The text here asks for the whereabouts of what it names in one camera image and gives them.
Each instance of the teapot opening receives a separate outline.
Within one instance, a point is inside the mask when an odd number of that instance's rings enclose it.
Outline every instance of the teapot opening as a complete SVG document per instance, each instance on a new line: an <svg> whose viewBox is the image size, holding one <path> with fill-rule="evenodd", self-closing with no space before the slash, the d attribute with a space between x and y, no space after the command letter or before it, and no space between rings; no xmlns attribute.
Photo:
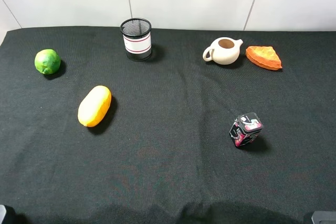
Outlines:
<svg viewBox="0 0 336 224"><path fill-rule="evenodd" d="M235 46L235 44L229 39L221 39L218 42L218 44L219 44L219 46L221 46L223 48L226 48L226 49L230 49L230 48L233 48Z"/></svg>

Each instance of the teapot handle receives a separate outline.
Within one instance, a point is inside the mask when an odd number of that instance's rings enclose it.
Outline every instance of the teapot handle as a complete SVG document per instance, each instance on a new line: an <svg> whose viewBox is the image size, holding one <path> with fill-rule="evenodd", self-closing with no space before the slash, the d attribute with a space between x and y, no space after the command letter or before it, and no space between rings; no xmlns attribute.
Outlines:
<svg viewBox="0 0 336 224"><path fill-rule="evenodd" d="M205 61L211 61L211 60L212 60L212 56L211 56L211 54L209 54L209 55L210 55L209 58L206 57L206 55L208 54L208 52L209 52L210 50L215 50L215 48L213 48L212 46L209 46L209 47L204 51L204 53L203 53L203 60L205 60Z"/></svg>

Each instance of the tin can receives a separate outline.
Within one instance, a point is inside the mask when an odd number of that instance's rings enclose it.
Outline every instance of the tin can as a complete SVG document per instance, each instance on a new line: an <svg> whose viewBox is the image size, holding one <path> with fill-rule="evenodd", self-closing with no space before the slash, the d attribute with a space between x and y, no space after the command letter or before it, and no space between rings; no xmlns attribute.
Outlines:
<svg viewBox="0 0 336 224"><path fill-rule="evenodd" d="M257 114L250 112L237 117L229 134L234 145L241 147L253 142L263 128Z"/></svg>

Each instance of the white label band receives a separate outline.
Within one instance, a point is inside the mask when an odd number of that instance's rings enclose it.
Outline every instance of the white label band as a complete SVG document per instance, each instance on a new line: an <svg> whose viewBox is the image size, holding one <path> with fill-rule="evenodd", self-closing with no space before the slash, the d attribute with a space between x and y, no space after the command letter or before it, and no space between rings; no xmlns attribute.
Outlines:
<svg viewBox="0 0 336 224"><path fill-rule="evenodd" d="M140 39L130 39L125 36L124 43L126 50L133 54L143 54L151 49L151 33L149 32L145 37Z"/></svg>

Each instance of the teapot spout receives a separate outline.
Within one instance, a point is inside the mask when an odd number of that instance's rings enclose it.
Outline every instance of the teapot spout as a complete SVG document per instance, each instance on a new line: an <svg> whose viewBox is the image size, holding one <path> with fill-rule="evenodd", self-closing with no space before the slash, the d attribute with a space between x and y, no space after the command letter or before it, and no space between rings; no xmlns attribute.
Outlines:
<svg viewBox="0 0 336 224"><path fill-rule="evenodd" d="M241 45L242 45L242 43L243 43L243 41L242 41L241 39L239 39L239 40L236 40L236 45L238 45L238 46L241 46Z"/></svg>

